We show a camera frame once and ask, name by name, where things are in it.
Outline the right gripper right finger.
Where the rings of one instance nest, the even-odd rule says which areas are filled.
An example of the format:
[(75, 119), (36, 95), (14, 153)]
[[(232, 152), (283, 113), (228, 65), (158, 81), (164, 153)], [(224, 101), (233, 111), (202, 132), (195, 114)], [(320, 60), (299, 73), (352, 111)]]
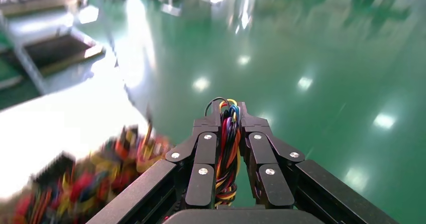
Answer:
[(274, 136), (268, 121), (250, 115), (244, 102), (240, 107), (240, 150), (256, 204), (266, 209), (292, 209), (298, 181), (295, 166), (305, 155)]

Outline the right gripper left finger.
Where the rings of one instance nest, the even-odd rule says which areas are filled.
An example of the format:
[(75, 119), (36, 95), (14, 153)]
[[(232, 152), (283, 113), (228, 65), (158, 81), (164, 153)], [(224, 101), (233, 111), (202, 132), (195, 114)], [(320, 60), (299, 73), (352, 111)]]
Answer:
[(221, 128), (220, 102), (193, 123), (192, 134), (166, 154), (177, 165), (175, 187), (182, 209), (212, 209), (216, 193), (217, 148)]

